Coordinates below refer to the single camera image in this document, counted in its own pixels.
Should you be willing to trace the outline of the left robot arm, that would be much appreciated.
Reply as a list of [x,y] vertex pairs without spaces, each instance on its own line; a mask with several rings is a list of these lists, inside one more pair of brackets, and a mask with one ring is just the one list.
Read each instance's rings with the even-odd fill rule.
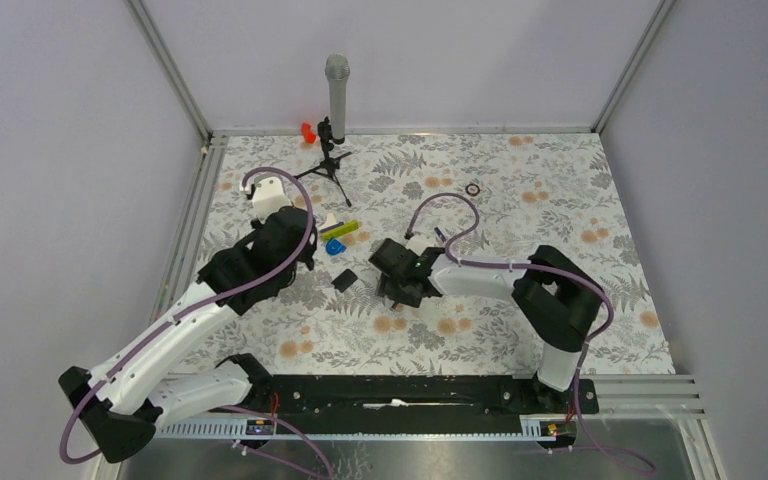
[[[167,375],[231,314],[243,315],[287,287],[297,263],[311,268],[315,250],[313,215],[284,206],[236,245],[216,253],[180,299],[128,346],[91,369],[72,366],[63,372],[58,384],[73,412],[59,444],[62,461],[79,464],[100,454],[118,463],[177,421],[227,404],[248,411],[264,407],[268,381],[236,362],[189,379]],[[95,441],[95,453],[69,454],[76,423]]]

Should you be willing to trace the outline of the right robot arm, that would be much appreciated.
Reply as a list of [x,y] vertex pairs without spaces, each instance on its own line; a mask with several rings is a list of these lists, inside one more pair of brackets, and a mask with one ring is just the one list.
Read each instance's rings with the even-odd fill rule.
[[541,245],[526,263],[457,259],[443,248],[386,239],[370,263],[380,272],[378,295],[418,308],[426,298],[475,296],[517,305],[543,341],[535,402],[557,412],[573,398],[574,377],[604,290],[558,249]]

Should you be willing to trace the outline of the black battery cover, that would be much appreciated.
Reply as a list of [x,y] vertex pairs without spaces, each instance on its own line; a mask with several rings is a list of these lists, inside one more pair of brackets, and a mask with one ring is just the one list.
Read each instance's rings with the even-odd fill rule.
[[332,286],[335,290],[343,293],[347,291],[356,281],[358,276],[351,269],[345,269],[332,280]]

